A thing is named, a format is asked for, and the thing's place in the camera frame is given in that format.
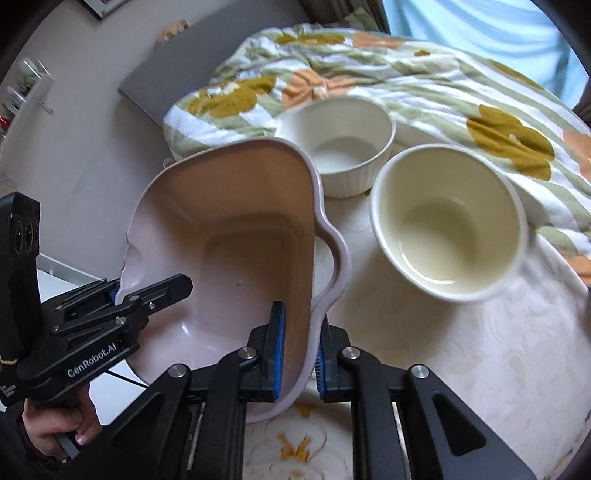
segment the black sleeve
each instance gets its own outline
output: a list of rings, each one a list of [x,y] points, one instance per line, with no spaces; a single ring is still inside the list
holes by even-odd
[[[22,406],[21,402],[0,413],[0,476],[11,480],[55,480],[63,464],[44,456],[31,443],[22,424]]]

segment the picture frame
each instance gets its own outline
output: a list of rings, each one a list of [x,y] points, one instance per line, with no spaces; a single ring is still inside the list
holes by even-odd
[[[128,0],[80,0],[80,2],[99,20],[102,20],[107,15],[113,13],[127,1]]]

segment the human hand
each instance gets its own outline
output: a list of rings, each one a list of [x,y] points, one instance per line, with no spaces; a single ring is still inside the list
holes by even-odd
[[[96,409],[88,395],[90,385],[78,390],[80,405],[78,408],[35,408],[29,399],[25,400],[22,422],[31,443],[43,455],[58,460],[67,458],[54,436],[56,433],[76,431],[76,441],[86,445],[94,440],[102,431]]]

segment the red object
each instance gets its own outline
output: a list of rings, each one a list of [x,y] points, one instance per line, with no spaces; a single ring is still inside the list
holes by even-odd
[[[3,130],[8,130],[10,127],[10,120],[5,119],[3,116],[0,116],[0,128]]]

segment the striped blanket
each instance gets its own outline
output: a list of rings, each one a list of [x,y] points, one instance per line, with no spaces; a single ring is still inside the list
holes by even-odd
[[[539,233],[591,274],[589,129],[540,85],[474,54],[351,28],[270,28],[180,99],[164,134],[180,159],[273,135],[286,109],[330,95],[371,98],[398,121],[488,157],[544,206]]]

